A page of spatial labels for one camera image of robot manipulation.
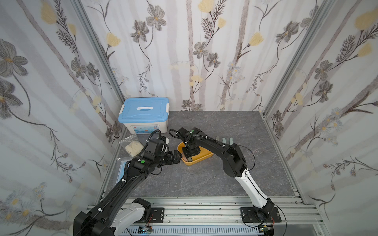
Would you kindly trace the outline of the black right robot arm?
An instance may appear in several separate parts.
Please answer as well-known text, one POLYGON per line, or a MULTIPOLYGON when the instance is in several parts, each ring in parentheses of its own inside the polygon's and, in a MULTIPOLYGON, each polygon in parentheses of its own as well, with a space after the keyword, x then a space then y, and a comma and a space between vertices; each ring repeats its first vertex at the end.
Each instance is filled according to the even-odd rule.
POLYGON ((252 208, 242 212, 244 222, 282 221, 278 207, 263 193, 251 176, 252 168, 248 168, 238 144, 223 143, 198 128, 191 130, 180 128, 178 131, 170 129, 168 133, 171 137, 182 141, 182 147, 178 147, 178 151, 187 165, 194 165, 213 155, 222 160, 223 171, 242 186, 253 204, 252 208))

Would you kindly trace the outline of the yellow plastic tray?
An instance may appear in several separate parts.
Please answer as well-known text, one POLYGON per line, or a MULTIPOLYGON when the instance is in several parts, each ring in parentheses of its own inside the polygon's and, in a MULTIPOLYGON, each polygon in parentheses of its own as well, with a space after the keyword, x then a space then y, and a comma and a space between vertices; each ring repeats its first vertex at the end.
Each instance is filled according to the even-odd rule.
POLYGON ((183 148, 185 147, 184 143, 180 143, 178 146, 177 146, 177 149, 179 151, 179 153, 182 154, 182 160, 184 162, 185 165, 187 166, 192 166, 192 165, 195 165, 201 161, 204 161, 206 160, 207 158, 210 158, 212 157, 214 154, 210 151, 208 151, 207 149, 203 148, 203 147, 200 147, 200 153, 198 155, 195 155, 193 157, 190 157, 189 159, 187 159, 183 153, 183 148))

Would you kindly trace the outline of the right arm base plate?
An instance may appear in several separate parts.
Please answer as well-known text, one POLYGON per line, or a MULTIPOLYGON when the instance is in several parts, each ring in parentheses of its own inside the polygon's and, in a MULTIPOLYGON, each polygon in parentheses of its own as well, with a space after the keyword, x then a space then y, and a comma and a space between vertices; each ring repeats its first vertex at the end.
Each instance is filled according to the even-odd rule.
POLYGON ((253 207, 241 207, 240 213, 244 223, 262 222, 266 224, 281 223, 281 215, 276 207, 273 207, 269 212, 264 210, 257 210, 253 207))

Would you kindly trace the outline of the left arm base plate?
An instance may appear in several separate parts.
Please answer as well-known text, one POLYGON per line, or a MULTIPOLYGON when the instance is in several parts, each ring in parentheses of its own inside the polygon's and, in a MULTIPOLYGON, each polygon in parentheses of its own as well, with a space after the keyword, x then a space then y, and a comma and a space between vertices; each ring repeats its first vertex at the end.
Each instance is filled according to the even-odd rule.
POLYGON ((164 214, 165 208, 164 207, 153 207, 150 210, 147 211, 146 214, 142 217, 141 220, 136 221, 135 223, 140 224, 152 224, 157 223, 161 224, 164 220, 164 214))

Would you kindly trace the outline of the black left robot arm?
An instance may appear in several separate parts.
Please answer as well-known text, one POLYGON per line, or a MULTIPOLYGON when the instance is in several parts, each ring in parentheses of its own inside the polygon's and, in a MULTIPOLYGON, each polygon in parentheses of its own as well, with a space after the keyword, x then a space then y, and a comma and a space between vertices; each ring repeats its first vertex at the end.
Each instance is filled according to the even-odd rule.
POLYGON ((146 221, 151 214, 151 204, 141 198, 121 211, 121 207, 131 193, 155 170, 166 165, 178 164, 182 155, 171 151, 167 138, 149 136, 142 151, 125 165, 124 175, 95 207, 88 213, 80 212, 73 221, 75 236, 118 236, 128 226, 138 221, 146 221))

